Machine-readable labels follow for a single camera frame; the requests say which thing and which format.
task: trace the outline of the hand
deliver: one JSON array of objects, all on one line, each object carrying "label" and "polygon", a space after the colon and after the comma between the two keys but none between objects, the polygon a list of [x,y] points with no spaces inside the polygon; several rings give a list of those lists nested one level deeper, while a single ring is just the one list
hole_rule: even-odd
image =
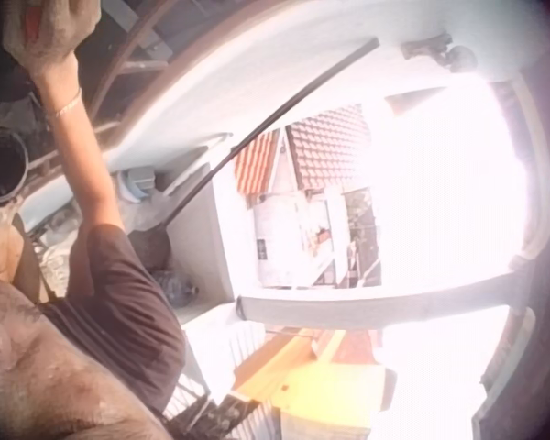
[{"label": "hand", "polygon": [[36,79],[69,64],[101,15],[100,0],[5,0],[3,44]]},{"label": "hand", "polygon": [[23,237],[12,226],[23,200],[22,196],[18,196],[0,208],[0,280],[8,283],[15,278],[24,246]]}]

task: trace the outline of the bracelet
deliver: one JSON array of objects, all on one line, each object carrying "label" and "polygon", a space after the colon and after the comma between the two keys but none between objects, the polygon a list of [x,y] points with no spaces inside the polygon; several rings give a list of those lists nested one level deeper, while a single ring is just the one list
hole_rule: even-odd
[{"label": "bracelet", "polygon": [[65,105],[61,110],[51,113],[48,115],[49,119],[57,119],[63,115],[65,115],[67,112],[72,110],[80,101],[82,100],[82,87],[80,87],[80,90],[77,91],[77,94],[71,99],[70,103]]}]

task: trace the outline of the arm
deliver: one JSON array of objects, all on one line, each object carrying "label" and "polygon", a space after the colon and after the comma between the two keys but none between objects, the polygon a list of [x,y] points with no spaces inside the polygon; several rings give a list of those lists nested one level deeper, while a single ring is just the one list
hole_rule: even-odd
[{"label": "arm", "polygon": [[[68,56],[33,75],[45,110],[55,114],[80,90],[77,59]],[[50,119],[63,171],[77,199],[88,229],[97,225],[123,228],[116,192],[106,169],[94,130],[80,101],[69,112]]]},{"label": "arm", "polygon": [[[5,49],[28,70],[47,113],[56,115],[80,90],[73,52],[100,20],[100,1],[5,0],[4,5]],[[114,186],[83,102],[52,117],[50,124],[87,229],[101,224],[122,228]]]}]

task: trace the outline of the bright sky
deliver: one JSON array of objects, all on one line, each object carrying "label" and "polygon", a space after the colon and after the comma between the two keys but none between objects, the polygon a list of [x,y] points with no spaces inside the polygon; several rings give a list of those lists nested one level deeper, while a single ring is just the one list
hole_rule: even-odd
[{"label": "bright sky", "polygon": [[375,358],[397,371],[397,386],[390,409],[373,416],[369,440],[471,440],[471,418],[485,400],[480,376],[508,312],[500,306],[386,328]]},{"label": "bright sky", "polygon": [[526,183],[490,88],[469,77],[371,131],[383,284],[505,271],[523,242]]},{"label": "bright sky", "polygon": [[[384,117],[371,122],[379,137],[368,162],[383,284],[462,284],[504,272],[523,243],[526,187],[490,88],[468,77],[401,117]],[[485,399],[480,375],[508,311],[385,329],[376,358],[397,371],[398,384],[370,439],[470,440]]]}]

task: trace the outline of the dark t-shirt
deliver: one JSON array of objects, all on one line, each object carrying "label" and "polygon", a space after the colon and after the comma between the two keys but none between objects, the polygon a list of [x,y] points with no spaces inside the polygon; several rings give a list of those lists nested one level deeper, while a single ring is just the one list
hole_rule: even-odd
[{"label": "dark t-shirt", "polygon": [[73,344],[107,367],[159,416],[184,364],[180,325],[120,228],[94,228],[87,237],[87,254],[93,295],[39,307]]}]

